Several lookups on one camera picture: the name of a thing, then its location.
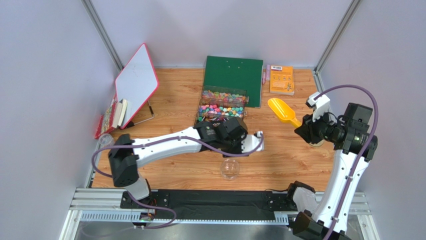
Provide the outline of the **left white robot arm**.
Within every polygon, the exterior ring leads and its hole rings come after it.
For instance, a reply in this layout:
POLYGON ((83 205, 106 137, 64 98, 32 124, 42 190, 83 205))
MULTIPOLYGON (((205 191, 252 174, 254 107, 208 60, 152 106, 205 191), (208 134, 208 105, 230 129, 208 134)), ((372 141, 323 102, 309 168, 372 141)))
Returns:
POLYGON ((108 152, 113 185, 125 188, 137 199, 151 193, 138 169, 157 160, 186 153, 217 149, 222 156, 236 156, 253 150, 257 134, 249 135, 244 121, 231 117, 226 121, 201 121, 179 132, 153 138, 131 139, 122 134, 108 152))

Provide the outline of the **clear box of lollipops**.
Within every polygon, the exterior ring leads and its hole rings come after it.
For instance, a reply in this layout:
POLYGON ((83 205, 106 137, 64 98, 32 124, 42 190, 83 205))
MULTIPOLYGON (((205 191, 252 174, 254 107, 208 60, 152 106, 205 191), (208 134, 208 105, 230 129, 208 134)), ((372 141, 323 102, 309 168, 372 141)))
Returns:
POLYGON ((228 120, 230 120, 231 118, 240 118, 242 120, 244 120, 244 115, 243 114, 237 114, 237 115, 221 115, 221 114, 213 114, 213 113, 208 113, 208 112, 201 112, 201 113, 197 113, 195 120, 194 120, 194 125, 200 123, 200 122, 214 122, 214 123, 221 123, 221 122, 227 122, 228 120))

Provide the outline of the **clear box of star candies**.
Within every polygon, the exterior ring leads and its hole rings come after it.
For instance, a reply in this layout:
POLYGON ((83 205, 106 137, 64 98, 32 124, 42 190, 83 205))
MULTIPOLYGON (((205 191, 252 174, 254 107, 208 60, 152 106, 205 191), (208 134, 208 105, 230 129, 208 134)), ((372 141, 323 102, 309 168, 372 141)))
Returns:
POLYGON ((244 103, 201 99, 197 107, 197 114, 201 117, 244 118, 247 115, 247 111, 244 103))

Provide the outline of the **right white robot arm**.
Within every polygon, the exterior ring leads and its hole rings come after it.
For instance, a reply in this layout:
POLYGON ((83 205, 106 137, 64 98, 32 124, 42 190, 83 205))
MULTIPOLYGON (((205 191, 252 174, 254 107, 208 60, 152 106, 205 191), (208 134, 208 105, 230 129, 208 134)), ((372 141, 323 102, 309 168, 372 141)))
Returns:
POLYGON ((347 240, 348 215, 361 176, 378 146, 378 138, 367 143, 373 109, 350 102, 337 122, 325 112, 319 119, 305 115, 295 133, 307 143, 324 140, 334 145, 331 176, 320 203, 308 199, 313 191, 295 181, 289 195, 298 208, 293 225, 294 236, 303 240, 347 240))

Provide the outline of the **clear round jar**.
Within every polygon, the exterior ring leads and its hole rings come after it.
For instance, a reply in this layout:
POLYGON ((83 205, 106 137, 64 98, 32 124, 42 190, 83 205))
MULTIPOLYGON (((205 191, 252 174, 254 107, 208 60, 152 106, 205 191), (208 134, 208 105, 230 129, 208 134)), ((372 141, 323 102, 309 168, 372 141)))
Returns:
POLYGON ((226 159, 220 166, 220 173, 225 180, 235 180, 240 173, 240 164, 235 159, 226 159))

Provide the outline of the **yellow plastic scoop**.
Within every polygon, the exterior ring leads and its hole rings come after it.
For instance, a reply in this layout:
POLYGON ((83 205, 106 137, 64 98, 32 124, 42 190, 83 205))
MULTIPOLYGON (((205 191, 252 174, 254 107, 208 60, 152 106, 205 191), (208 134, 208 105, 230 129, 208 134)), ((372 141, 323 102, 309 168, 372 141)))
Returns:
POLYGON ((295 111, 282 99, 270 98, 267 104, 281 122, 291 124, 295 128, 299 128, 302 125, 297 119, 295 111))

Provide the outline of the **clear box of gummy candies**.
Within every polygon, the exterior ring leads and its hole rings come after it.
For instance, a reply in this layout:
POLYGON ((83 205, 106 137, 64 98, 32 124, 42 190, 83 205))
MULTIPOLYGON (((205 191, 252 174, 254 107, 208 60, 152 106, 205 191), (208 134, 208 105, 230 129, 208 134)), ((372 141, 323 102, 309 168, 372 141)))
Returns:
POLYGON ((246 90, 211 85, 203 86, 201 97, 241 104, 247 104, 249 102, 249 97, 247 96, 246 90))

